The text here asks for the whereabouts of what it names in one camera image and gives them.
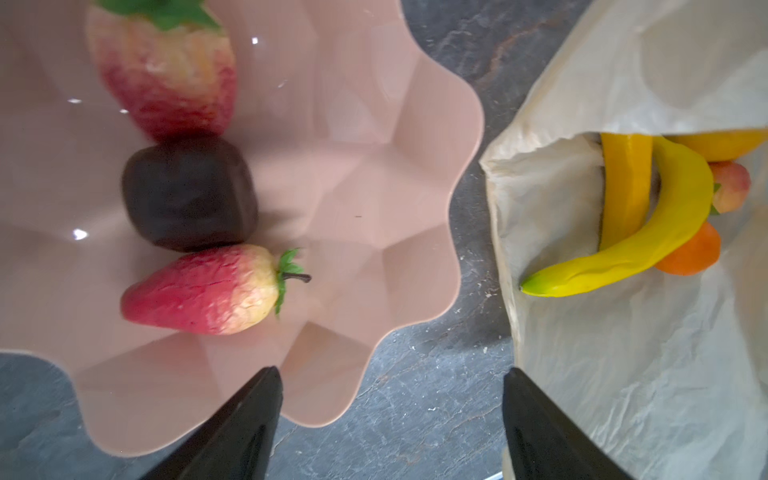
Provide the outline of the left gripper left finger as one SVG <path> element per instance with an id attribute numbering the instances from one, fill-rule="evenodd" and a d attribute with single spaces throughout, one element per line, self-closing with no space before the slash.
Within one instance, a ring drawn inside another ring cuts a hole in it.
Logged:
<path id="1" fill-rule="evenodd" d="M 276 367 L 261 369 L 146 479 L 263 479 L 283 404 Z"/>

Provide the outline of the red strawberry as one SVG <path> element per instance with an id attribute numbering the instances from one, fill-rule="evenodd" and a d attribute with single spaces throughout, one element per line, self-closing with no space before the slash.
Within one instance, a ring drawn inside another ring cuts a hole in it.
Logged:
<path id="1" fill-rule="evenodd" d="M 203 1 L 92 1 L 85 34 L 110 94 L 150 138 L 221 135 L 237 95 L 227 30 Z"/>
<path id="2" fill-rule="evenodd" d="M 740 209 L 751 187 L 749 171 L 734 161 L 713 162 L 709 167 L 714 179 L 712 215 Z"/>

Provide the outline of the yellow pear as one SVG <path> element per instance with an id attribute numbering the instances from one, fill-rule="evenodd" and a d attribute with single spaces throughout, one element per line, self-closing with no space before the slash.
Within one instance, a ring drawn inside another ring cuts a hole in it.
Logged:
<path id="1" fill-rule="evenodd" d="M 767 129 L 668 135 L 667 139 L 698 153 L 707 162 L 725 162 L 739 159 L 765 143 L 767 141 Z"/>

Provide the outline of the long yellow banana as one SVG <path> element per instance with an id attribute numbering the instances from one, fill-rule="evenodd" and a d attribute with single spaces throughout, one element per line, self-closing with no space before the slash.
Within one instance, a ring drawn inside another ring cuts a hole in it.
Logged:
<path id="1" fill-rule="evenodd" d="M 605 168 L 600 250 L 635 234 L 650 205 L 652 145 L 650 136 L 602 133 Z"/>

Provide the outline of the banana print plastic bag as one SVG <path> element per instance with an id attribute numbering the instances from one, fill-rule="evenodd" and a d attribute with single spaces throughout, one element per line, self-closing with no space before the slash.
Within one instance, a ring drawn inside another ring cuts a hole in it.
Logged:
<path id="1" fill-rule="evenodd" d="M 767 475 L 766 149 L 702 274 L 562 299 L 520 282 L 596 251 L 599 133 L 766 123 L 765 2 L 596 1 L 481 158 L 516 364 L 635 478 Z"/>

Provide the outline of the dark plum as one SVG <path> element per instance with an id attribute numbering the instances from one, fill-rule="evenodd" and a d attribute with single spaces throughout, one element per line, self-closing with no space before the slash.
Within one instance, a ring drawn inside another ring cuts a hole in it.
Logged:
<path id="1" fill-rule="evenodd" d="M 177 252 L 245 242 L 258 222 L 250 169 L 220 137 L 160 143 L 133 154 L 122 195 L 138 234 Z"/>

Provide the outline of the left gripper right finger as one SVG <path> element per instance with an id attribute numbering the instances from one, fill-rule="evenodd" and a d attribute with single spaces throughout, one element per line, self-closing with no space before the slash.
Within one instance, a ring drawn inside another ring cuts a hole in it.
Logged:
<path id="1" fill-rule="evenodd" d="M 504 377 L 502 413 L 517 479 L 631 479 L 517 367 Z"/>

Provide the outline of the red strawberry top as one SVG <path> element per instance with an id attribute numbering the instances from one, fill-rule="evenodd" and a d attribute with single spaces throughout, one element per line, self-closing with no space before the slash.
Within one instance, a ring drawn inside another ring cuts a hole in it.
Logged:
<path id="1" fill-rule="evenodd" d="M 221 135 L 237 95 L 227 30 L 203 1 L 92 1 L 85 34 L 110 94 L 150 138 Z"/>

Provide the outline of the orange fruit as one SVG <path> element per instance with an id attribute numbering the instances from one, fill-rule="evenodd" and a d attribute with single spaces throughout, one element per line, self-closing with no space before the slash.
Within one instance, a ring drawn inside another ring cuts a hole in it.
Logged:
<path id="1" fill-rule="evenodd" d="M 720 257 L 721 237 L 708 222 L 685 244 L 667 255 L 655 268 L 671 275 L 692 276 L 714 265 Z"/>

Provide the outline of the red apple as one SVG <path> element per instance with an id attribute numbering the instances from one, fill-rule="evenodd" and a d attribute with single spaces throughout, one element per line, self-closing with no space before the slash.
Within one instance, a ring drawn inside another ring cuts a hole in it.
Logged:
<path id="1" fill-rule="evenodd" d="M 276 257 L 239 244 L 184 255 L 128 288 L 121 314 L 136 324 L 198 335 L 240 333 L 280 313 L 287 281 L 312 280 L 295 262 L 297 253 Z"/>

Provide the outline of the small yellow green banana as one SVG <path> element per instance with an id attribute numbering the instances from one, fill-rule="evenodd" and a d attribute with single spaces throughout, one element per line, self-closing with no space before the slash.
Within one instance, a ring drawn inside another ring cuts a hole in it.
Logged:
<path id="1" fill-rule="evenodd" d="M 562 298 L 592 292 L 654 267 L 696 235 L 709 216 L 714 195 L 707 161 L 663 137 L 652 139 L 652 154 L 661 185 L 647 223 L 603 251 L 528 276 L 520 285 L 522 293 Z"/>

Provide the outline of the red strawberry bottom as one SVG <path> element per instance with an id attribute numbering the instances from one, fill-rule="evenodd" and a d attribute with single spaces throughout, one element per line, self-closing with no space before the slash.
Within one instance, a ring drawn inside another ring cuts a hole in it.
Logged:
<path id="1" fill-rule="evenodd" d="M 713 162 L 709 167 L 714 179 L 712 215 L 740 209 L 751 187 L 749 171 L 734 161 Z"/>

